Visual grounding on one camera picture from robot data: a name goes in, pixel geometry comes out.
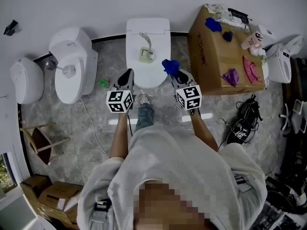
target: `forearm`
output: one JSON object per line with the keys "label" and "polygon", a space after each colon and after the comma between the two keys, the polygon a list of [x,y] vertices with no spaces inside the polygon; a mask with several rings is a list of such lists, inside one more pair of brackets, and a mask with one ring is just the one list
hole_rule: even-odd
{"label": "forearm", "polygon": [[123,159],[128,155],[128,126],[127,113],[121,113],[118,116],[118,124],[113,137],[110,158],[121,157]]}
{"label": "forearm", "polygon": [[192,120],[194,134],[214,151],[218,151],[217,143],[205,125],[204,121],[201,119],[199,112],[195,111],[194,115],[190,115],[190,117]]}

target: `window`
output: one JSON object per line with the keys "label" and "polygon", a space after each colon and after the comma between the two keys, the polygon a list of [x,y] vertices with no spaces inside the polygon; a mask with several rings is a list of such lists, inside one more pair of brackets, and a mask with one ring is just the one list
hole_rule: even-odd
{"label": "window", "polygon": [[0,155],[0,187],[4,193],[14,189],[17,186],[12,173],[9,159],[6,153]]}

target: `white cloth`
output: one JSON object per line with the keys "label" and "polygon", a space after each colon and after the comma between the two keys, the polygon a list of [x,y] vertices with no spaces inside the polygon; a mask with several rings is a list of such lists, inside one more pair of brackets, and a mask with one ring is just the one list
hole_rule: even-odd
{"label": "white cloth", "polygon": [[150,180],[169,184],[219,230],[248,230],[267,196],[261,168],[241,145],[216,153],[190,131],[150,126],[134,134],[125,160],[111,158],[94,168],[78,204],[80,229],[91,229],[96,200],[109,196],[107,223],[92,229],[132,230],[134,196]]}

